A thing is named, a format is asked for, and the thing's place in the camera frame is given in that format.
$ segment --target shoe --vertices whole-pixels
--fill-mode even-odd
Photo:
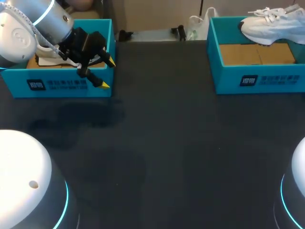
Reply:
[[[298,4],[286,9],[256,10],[254,17],[242,20],[238,28],[245,37],[262,45],[271,45],[278,39],[305,44],[305,10]]]

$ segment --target blue led ring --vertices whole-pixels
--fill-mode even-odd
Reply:
[[[65,204],[65,208],[63,209],[63,212],[62,212],[62,215],[60,217],[60,219],[58,220],[57,224],[55,225],[55,227],[53,227],[53,229],[56,229],[58,228],[58,226],[60,225],[65,213],[66,213],[66,210],[67,210],[67,207],[68,207],[68,199],[69,199],[69,192],[68,192],[68,185],[67,185],[67,182],[66,183],[66,188],[67,188],[67,198],[66,198],[66,204]]]
[[[292,215],[291,215],[290,212],[288,211],[288,208],[286,207],[286,204],[285,204],[285,202],[284,202],[284,197],[283,197],[283,180],[284,180],[284,177],[285,177],[285,175],[283,176],[282,182],[281,182],[281,197],[282,197],[282,202],[283,202],[284,208],[285,208],[287,214],[289,215],[289,217],[291,218],[291,220],[299,227],[299,229],[303,229],[303,228],[296,222],[296,220],[292,217]]]

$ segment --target printed logo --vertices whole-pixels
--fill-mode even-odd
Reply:
[[[32,91],[45,91],[46,87],[42,80],[27,80],[28,85]]]
[[[257,75],[244,75],[240,81],[240,86],[254,86],[257,80]]]

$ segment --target cardboard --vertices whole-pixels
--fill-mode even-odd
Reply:
[[[262,64],[292,64],[295,58],[287,43],[274,43],[265,47],[256,45]]]
[[[35,60],[35,56],[33,56],[29,62],[28,62],[28,65],[27,65],[27,69],[53,69],[53,68],[75,68],[75,67],[72,67],[71,65],[66,65],[66,64],[61,64],[61,65],[56,65],[56,66],[39,66],[37,63],[36,63],[36,60]],[[98,63],[98,64],[95,64],[95,65],[92,65],[90,66],[89,68],[103,68],[105,67],[105,63]]]
[[[295,58],[287,43],[219,45],[225,65],[293,64]]]
[[[219,45],[225,65],[262,64],[255,45]]]

